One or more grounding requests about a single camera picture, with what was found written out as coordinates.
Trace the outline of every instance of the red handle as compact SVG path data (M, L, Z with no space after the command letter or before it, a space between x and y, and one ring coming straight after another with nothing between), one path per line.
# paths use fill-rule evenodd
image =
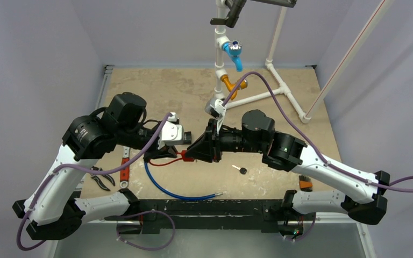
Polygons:
M121 165L122 164L124 164L124 163L126 163L127 161L129 161L129 158L128 157L124 157L122 160L121 160ZM127 167L125 167L124 169L122 169L121 170L121 173L120 173L120 176L119 176L119 181L120 182L122 182L122 181L129 181L129 172L130 172L130 170L129 170L129 166L127 166Z

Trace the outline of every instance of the small key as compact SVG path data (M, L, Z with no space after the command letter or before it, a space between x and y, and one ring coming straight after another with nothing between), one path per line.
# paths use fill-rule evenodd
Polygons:
M246 172L248 172L248 170L247 170L246 168L239 168L239 167L237 167L237 166L235 166L235 165L232 165L232 167L240 170L240 173L242 173L243 175L246 174Z

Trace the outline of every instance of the black metal frame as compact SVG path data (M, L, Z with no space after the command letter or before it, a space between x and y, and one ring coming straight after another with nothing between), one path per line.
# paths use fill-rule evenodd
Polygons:
M283 207L283 199L235 199L186 201L177 199L142 199L138 211L158 210L174 220L177 229L190 230L260 230L261 233L301 235L303 225L289 225L300 221L296 214ZM313 220L315 213L303 215L303 220ZM106 220L126 221L119 217ZM121 234L159 234L160 229L172 228L170 221L157 213L143 217L144 226L139 231L120 231Z
M241 10L245 6L247 0L226 0L225 5L230 9L227 17L224 19L221 18L212 18L210 20L211 25L225 25L229 28L235 27L235 24L238 21ZM297 3L297 0L252 0L255 2L272 4L284 6L287 8L293 8Z

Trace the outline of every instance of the gray floor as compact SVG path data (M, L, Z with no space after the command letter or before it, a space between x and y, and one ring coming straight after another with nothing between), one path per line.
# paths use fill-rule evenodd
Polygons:
M171 230L159 235L139 235L131 240L156 247L169 239ZM156 252L143 251L116 241L116 224L87 224L61 240L56 258L119 257L330 257L364 258L356 224L317 224L305 239L291 243L279 234L239 230L177 230L171 245Z

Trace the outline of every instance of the gray wall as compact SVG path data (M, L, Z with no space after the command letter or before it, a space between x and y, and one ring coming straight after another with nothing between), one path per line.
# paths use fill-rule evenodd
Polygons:
M378 2L354 1L316 69L321 85ZM413 175L413 2L395 1L325 102L344 162ZM378 256L413 257L413 194L385 196L387 215L370 227Z
M215 0L72 0L99 57L126 66L212 66ZM315 65L352 0L300 0L289 9L277 66ZM280 8L247 1L230 39L243 42L244 65L263 66Z
M43 247L17 249L11 207L41 182L71 120L94 108L101 74L69 0L0 1L0 257L41 257Z

